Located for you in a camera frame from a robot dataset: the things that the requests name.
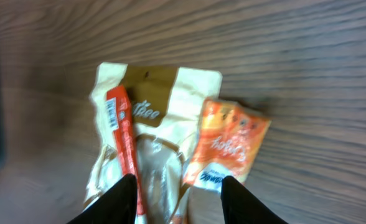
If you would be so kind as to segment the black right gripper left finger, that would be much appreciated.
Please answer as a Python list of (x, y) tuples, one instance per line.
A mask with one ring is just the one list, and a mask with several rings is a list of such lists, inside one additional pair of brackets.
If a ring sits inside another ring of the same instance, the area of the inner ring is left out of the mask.
[(134, 224), (137, 200), (136, 177), (127, 174), (68, 224)]

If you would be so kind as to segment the orange small carton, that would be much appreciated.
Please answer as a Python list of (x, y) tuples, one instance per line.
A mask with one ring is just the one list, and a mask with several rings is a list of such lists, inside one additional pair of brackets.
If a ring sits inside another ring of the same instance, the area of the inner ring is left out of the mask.
[(260, 112), (237, 102), (206, 99), (183, 183), (216, 192), (226, 176), (245, 183), (270, 124)]

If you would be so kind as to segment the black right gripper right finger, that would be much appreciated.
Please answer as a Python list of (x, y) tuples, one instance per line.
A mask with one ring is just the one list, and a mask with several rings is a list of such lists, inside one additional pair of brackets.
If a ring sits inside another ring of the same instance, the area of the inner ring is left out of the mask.
[(222, 180), (220, 199), (225, 224), (288, 224), (232, 176)]

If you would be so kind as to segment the beige snack bag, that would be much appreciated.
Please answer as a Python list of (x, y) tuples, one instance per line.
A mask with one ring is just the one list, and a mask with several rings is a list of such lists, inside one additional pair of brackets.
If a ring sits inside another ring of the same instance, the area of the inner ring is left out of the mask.
[(202, 105), (219, 95), (221, 83), (222, 74), (213, 70), (101, 63), (90, 95), (100, 153), (90, 172), (84, 208), (124, 176), (106, 109), (106, 92), (123, 85), (131, 103), (148, 223), (187, 223), (189, 188), (182, 175), (197, 144)]

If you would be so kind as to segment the red stick packet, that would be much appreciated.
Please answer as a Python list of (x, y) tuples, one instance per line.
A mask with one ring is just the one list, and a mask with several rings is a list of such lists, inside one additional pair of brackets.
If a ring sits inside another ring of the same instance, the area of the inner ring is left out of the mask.
[(136, 223), (148, 224), (147, 210), (143, 200), (133, 131), (131, 103), (123, 85), (106, 92), (106, 109), (115, 140), (115, 146), (124, 175), (133, 174), (137, 183)]

